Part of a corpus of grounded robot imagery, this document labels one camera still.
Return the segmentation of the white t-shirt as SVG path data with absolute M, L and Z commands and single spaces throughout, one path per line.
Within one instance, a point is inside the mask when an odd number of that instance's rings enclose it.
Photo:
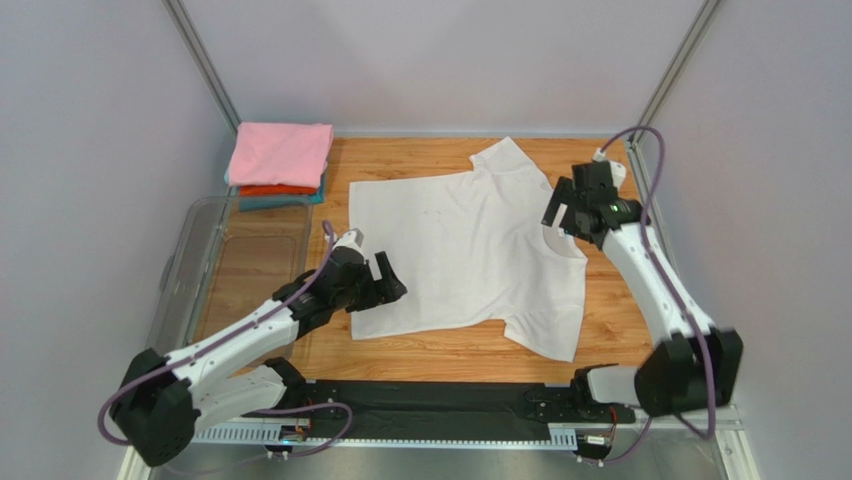
M 586 298 L 585 254 L 541 220 L 546 175 L 510 138 L 474 154 L 467 172 L 361 181 L 349 224 L 383 251 L 407 288 L 402 299 L 351 316 L 356 340 L 504 322 L 532 352 L 574 359 Z

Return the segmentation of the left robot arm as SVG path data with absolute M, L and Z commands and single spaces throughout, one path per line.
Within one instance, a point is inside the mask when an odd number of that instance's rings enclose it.
M 283 359 L 247 374 L 239 369 L 326 325 L 337 311 L 360 312 L 405 296 L 407 288 L 386 253 L 376 253 L 375 262 L 378 278 L 358 246 L 335 246 L 318 268 L 280 287 L 226 329 L 164 355 L 153 348 L 137 354 L 119 389 L 101 407 L 101 435 L 159 467 L 201 431 L 272 410 L 299 380 L 297 370 Z

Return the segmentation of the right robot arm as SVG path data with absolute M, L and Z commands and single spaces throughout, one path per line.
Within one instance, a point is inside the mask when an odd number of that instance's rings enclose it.
M 642 204 L 620 196 L 607 161 L 575 165 L 559 178 L 542 219 L 594 245 L 615 266 L 644 318 L 654 349 L 639 367 L 604 365 L 578 374 L 593 402 L 638 406 L 650 417 L 714 413 L 733 396 L 744 350 L 679 280 Z

